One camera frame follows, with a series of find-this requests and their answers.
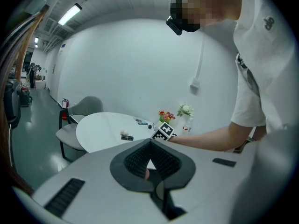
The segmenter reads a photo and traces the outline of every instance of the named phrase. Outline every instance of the floor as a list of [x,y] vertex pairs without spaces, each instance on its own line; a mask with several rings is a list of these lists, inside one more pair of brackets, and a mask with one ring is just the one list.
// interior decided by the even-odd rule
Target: floor
[[[18,174],[36,190],[69,162],[62,158],[60,144],[55,136],[59,106],[51,98],[49,90],[31,89],[30,95],[33,98],[32,104],[21,107],[19,125],[13,129],[12,150]],[[72,161],[84,155],[84,152],[66,145],[64,152]]]

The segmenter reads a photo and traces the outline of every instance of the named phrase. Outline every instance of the chair leg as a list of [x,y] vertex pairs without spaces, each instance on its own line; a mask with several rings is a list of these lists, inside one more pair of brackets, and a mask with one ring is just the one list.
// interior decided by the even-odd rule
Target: chair leg
[[64,154],[64,144],[63,144],[63,142],[60,142],[60,148],[61,148],[61,154],[62,154],[62,157],[65,159],[65,154]]

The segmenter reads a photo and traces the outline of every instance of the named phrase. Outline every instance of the black and white marker cube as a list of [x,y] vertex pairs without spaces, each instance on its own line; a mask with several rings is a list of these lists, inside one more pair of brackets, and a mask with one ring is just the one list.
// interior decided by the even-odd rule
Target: black and white marker cube
[[174,129],[169,124],[164,122],[160,127],[158,127],[158,130],[153,134],[151,138],[157,141],[168,141],[171,138],[173,132]]

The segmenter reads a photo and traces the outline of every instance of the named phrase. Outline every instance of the black logo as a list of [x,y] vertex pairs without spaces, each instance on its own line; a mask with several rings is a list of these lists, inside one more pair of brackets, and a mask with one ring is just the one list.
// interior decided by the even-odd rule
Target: black logo
[[265,23],[265,28],[270,31],[273,24],[274,24],[274,19],[273,17],[268,17],[268,19],[264,18],[263,19],[266,23]]

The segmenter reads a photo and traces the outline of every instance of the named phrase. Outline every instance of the fire extinguisher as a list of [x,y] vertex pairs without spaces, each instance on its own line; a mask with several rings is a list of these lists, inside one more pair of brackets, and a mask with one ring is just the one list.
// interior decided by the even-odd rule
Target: fire extinguisher
[[[67,107],[69,107],[69,100],[64,98],[62,100],[62,108],[66,109]],[[66,112],[62,113],[62,120],[67,120]]]

